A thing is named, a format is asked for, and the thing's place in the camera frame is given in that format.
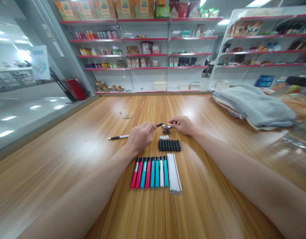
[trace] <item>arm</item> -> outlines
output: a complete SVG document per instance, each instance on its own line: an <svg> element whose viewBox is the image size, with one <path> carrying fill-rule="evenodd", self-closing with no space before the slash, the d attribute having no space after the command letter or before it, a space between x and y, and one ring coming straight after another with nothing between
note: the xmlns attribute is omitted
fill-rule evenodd
<svg viewBox="0 0 306 239"><path fill-rule="evenodd" d="M285 238L306 239L306 193L250 156L200 131L188 117L169 121L191 136L228 180L259 208Z"/></svg>
<svg viewBox="0 0 306 239"><path fill-rule="evenodd" d="M64 194L18 238L83 238L100 216L126 167L153 141L155 129L148 122L131 129L126 145Z"/></svg>

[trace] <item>folded towel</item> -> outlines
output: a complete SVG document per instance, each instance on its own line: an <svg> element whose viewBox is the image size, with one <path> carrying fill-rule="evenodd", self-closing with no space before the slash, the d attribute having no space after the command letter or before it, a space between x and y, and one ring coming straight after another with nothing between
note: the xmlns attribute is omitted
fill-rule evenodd
<svg viewBox="0 0 306 239"><path fill-rule="evenodd" d="M256 127L288 127L296 119L284 103L248 84L221 90L219 94L244 110L247 120Z"/></svg>

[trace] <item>red pen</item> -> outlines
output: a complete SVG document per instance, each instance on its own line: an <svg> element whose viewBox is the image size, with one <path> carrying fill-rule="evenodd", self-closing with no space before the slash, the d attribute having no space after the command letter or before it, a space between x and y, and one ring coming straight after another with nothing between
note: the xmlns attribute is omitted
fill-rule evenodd
<svg viewBox="0 0 306 239"><path fill-rule="evenodd" d="M135 188L139 189L140 185L141 185L141 177L142 177L142 172L143 172L143 158L141 158L139 160L140 162L140 167L139 167L139 172L137 174L137 179L136 179L136 184L135 184Z"/></svg>
<svg viewBox="0 0 306 239"><path fill-rule="evenodd" d="M136 182L136 176L139 171L139 166L140 166L140 158L138 157L136 162L135 162L135 167L134 167L134 172L133 172L133 177L132 177L132 182L131 182L131 188L135 188L135 182Z"/></svg>
<svg viewBox="0 0 306 239"><path fill-rule="evenodd" d="M152 169L152 158L150 158L148 165L147 165L147 172L146 172L146 181L145 181L145 188L150 187L151 182L151 169Z"/></svg>

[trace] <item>white shelving unit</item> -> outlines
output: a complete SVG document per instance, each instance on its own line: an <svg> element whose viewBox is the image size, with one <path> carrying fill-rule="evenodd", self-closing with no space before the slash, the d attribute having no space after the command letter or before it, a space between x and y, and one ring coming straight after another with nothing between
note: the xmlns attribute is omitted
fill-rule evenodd
<svg viewBox="0 0 306 239"><path fill-rule="evenodd" d="M215 39L213 32L215 26L222 18L210 19L131 19L131 20L94 20L94 21L61 21L62 24L68 26L71 32L72 48L75 49L76 56L84 62L114 62L124 60L127 66L127 58L149 58L151 66L153 60L158 60L159 67L146 68L96 68L85 69L92 71L97 81L104 81L108 86L121 85L125 90L131 90L128 93L136 92L156 92L154 91L155 81L167 82L167 90L169 92L198 92L207 91L207 85L202 84L200 90L180 90L181 83L189 83L194 80L209 80L209 78L201 78L202 72L207 66L204 66L206 57L212 55L212 49ZM203 31L200 38L181 37L182 30L191 30L197 32L198 25ZM116 30L119 39L96 39L96 40L76 40L74 32L98 30ZM146 35L146 39L136 39L137 35ZM160 54L143 54L141 48L142 41L149 41L153 44L160 45ZM126 47L134 45L140 50L139 54L127 54ZM113 49L119 48L123 50L123 55L99 55L99 56L82 56L79 52L80 48ZM182 50L193 50L195 53L176 53ZM196 63L201 66L190 67L169 67L169 58L174 57L196 57Z"/></svg>
<svg viewBox="0 0 306 239"><path fill-rule="evenodd" d="M282 76L297 76L306 74L306 63L294 63L296 58L306 53L306 50L287 50L295 40L306 40L306 34L296 35L257 35L257 36L238 36L227 38L229 28L238 21L263 21L259 32L271 32L276 29L278 24L283 22L293 22L306 20L306 6L279 8L282 12L279 16L260 16L260 17L239 17L239 14L249 10L249 8L235 9L232 12L230 22L227 25L225 35L212 71L208 91L216 89L217 81L228 80L233 85L248 83L254 85L261 75L274 76L274 81ZM269 42L277 42L281 46L280 51L247 52L250 47L266 46ZM229 52L222 53L226 43L231 43ZM233 52L236 47L242 47L243 52ZM286 64L266 64L266 65L218 65L224 63L224 59L234 57L238 54L245 54L245 60L254 59L263 62L270 60L273 62L285 61Z"/></svg>

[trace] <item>wood grain tabletop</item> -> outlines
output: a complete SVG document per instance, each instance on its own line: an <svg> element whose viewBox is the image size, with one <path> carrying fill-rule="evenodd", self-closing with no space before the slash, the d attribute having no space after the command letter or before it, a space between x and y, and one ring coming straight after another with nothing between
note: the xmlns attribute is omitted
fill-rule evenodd
<svg viewBox="0 0 306 239"><path fill-rule="evenodd" d="M145 121L186 115L200 130L270 167L306 192L306 153L286 147L288 131L257 131L210 100L210 95L101 97L0 162L0 239L16 238L76 183L126 143L108 141ZM176 161L183 194L169 188L130 189L133 160L87 234L95 238L283 238L225 178L192 138L171 129L182 151ZM158 138L139 157L159 152Z"/></svg>

